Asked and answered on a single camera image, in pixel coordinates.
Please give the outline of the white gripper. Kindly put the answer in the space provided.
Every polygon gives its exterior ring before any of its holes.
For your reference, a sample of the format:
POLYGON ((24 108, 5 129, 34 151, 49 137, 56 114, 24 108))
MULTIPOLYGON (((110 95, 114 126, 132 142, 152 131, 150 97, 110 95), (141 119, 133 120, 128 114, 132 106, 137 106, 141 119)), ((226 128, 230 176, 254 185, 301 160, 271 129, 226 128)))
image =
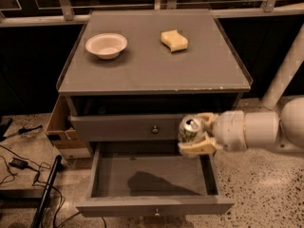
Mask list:
MULTIPOLYGON (((243 111, 225 111, 222 114, 203 112, 198 116, 205 126, 212 127, 216 141, 229 152, 245 151, 247 149, 244 137, 245 114, 243 111)), ((218 150, 214 138, 206 133, 193 142, 179 142, 180 153, 186 158, 214 154, 218 150)))

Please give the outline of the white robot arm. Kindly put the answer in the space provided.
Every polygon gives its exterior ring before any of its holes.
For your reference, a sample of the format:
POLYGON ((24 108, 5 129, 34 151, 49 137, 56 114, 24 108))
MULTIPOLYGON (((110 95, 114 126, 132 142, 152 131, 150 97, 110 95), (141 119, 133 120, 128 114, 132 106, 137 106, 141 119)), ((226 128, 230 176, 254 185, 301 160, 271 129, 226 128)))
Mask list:
POLYGON ((187 158, 213 154, 219 149, 241 152, 265 148, 273 152, 301 152, 304 145, 304 98, 286 103, 282 110, 242 110, 185 116, 179 126, 178 147, 187 158))

